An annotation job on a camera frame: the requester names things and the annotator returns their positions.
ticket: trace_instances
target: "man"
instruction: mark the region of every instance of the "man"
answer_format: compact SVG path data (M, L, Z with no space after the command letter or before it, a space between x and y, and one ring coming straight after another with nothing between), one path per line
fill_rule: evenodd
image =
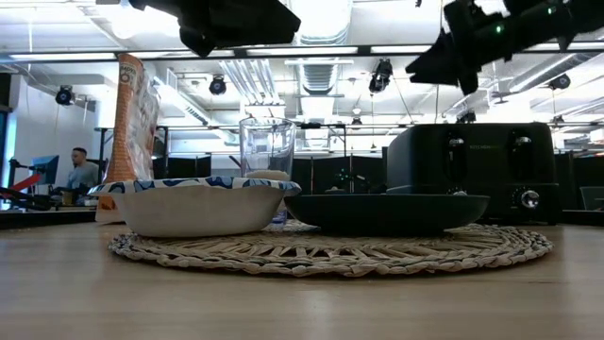
M98 184L98 165L86 161L88 152L82 147L75 147L72 151L74 171L69 173L67 188L81 189L81 186L92 188Z

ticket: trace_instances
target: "clear glass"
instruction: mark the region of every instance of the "clear glass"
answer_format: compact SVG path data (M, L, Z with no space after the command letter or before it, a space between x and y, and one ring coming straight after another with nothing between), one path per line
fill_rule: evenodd
M242 177L289 180L295 123L281 118L247 118L239 126Z

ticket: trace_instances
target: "black bowl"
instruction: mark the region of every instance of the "black bowl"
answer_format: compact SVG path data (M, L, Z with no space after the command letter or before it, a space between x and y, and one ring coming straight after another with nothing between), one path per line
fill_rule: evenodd
M480 195L298 195L285 205L323 232L367 236L428 236L478 220L489 204Z

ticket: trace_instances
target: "woven placemat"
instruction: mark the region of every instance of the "woven placemat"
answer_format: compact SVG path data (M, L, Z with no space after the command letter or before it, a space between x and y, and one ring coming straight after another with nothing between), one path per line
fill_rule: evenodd
M526 262L551 251L544 235L513 227L470 225L436 238L369 238L321 235L300 222L284 229L226 237L157 239L116 237L109 250L164 266L242 270L249 274L361 277L457 272Z

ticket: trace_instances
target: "wooden table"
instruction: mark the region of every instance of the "wooden table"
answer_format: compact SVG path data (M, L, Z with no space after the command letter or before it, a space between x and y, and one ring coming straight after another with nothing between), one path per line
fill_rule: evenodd
M0 339L604 339L604 229L542 260L419 278L200 273L107 252L124 227L0 231Z

